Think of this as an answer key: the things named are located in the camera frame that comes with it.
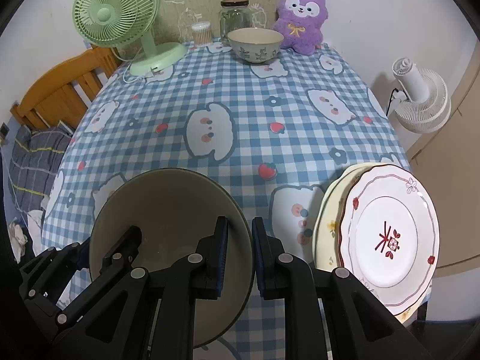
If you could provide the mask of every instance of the beige cabinet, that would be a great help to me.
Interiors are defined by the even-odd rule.
[[[439,220],[436,276],[480,266],[480,58],[472,63],[475,75],[463,94],[455,92],[459,98],[452,96],[450,120],[410,161]]]

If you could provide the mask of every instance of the wall socket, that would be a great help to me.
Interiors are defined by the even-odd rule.
[[[8,128],[8,126],[5,123],[2,123],[0,127],[0,146],[3,146],[3,144],[5,143],[5,138],[7,137],[9,131],[10,129]]]

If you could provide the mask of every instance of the bowl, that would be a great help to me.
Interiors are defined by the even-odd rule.
[[[206,345],[224,334],[242,313],[254,281],[253,242],[248,223],[232,197],[199,173],[165,168],[123,184],[106,201],[90,242],[90,276],[99,276],[102,257],[130,227],[142,231],[132,266],[149,272],[170,267],[194,253],[201,238],[212,235],[218,216],[229,221],[222,295],[196,301],[193,345]]]
[[[237,56],[252,63],[263,63],[275,58],[284,36],[266,28],[240,28],[227,34],[230,46]]]

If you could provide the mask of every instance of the blue checkered tablecloth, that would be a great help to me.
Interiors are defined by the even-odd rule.
[[[253,66],[215,43],[130,83],[124,69],[92,103],[63,158],[42,229],[45,248],[88,238],[101,205],[126,180],[181,167],[217,181],[247,221],[263,217],[287,251],[308,260],[314,208],[346,167],[408,167],[373,95],[326,44],[312,56],[282,50]],[[294,224],[286,233],[284,212]],[[87,271],[77,273],[70,298],[89,283]],[[284,358],[283,302],[263,301],[254,283],[243,314],[215,346],[237,360]],[[211,358],[207,349],[194,358]]]

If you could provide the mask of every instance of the green fan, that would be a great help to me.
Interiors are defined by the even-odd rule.
[[[159,0],[75,0],[73,22],[80,35],[102,47],[120,47],[140,38],[143,53],[130,73],[143,76],[164,69],[187,54],[180,43],[155,45],[152,24]]]

